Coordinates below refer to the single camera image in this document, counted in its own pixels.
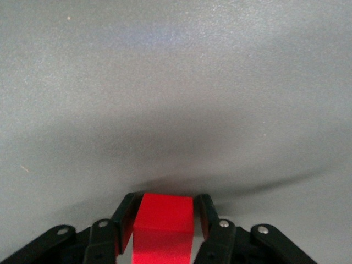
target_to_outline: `screw head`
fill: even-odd
[[[260,227],[258,227],[258,231],[261,234],[268,234],[269,233],[269,229],[267,229],[266,227],[264,227],[262,225]]]
[[[58,234],[58,235],[64,235],[64,234],[66,234],[67,232],[68,232],[68,228],[67,228],[67,227],[64,227],[64,228],[60,229],[60,230],[57,232],[57,234]]]
[[[219,222],[219,225],[220,225],[221,227],[229,227],[229,226],[230,226],[230,223],[229,223],[228,221],[226,221],[226,220],[221,220],[221,221]]]
[[[108,223],[109,223],[108,221],[103,220],[103,221],[99,222],[98,226],[99,227],[106,227],[108,225]]]

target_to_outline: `gray surface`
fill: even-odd
[[[351,1],[1,1],[0,259],[130,191],[352,259]]]

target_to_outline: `metal screw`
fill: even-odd
[[[60,229],[57,234],[58,235],[63,235],[63,234],[66,234],[68,232],[68,228],[67,227],[64,227],[62,229]]]
[[[106,227],[108,225],[108,223],[109,223],[108,221],[104,220],[104,221],[99,222],[98,226],[99,227]]]
[[[220,225],[221,227],[229,227],[229,226],[230,226],[229,222],[227,222],[226,220],[221,220],[221,221],[219,222],[219,225]]]
[[[264,226],[260,226],[260,227],[258,227],[258,231],[259,231],[259,233],[262,233],[262,234],[268,234],[269,233],[269,229],[267,229],[266,227],[264,227]]]

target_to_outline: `red block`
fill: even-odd
[[[145,194],[133,228],[133,264],[190,263],[192,197]]]

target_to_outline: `gray table surface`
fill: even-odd
[[[1,1],[0,260],[144,190],[209,193],[237,225],[270,223],[318,263],[350,263],[351,13]]]

